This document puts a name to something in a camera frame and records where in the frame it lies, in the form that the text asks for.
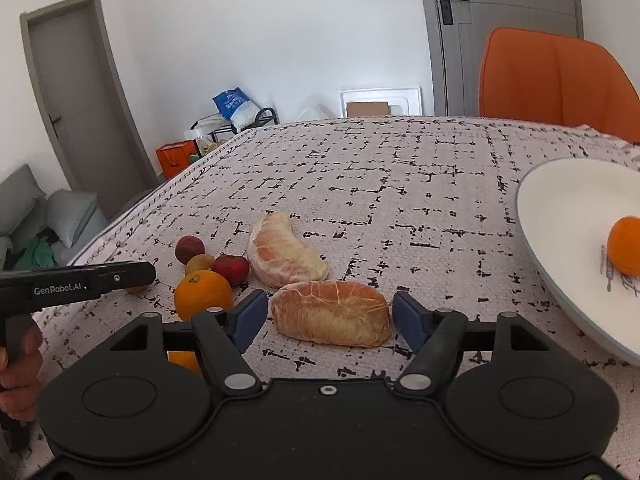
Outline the left hand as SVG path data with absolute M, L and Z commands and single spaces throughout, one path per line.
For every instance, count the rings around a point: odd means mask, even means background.
M 38 380 L 42 365 L 41 345 L 41 330 L 35 322 L 30 322 L 22 336 L 17 358 L 10 358 L 6 348 L 1 348 L 1 411 L 20 422 L 36 419 L 37 396 L 41 389 Z

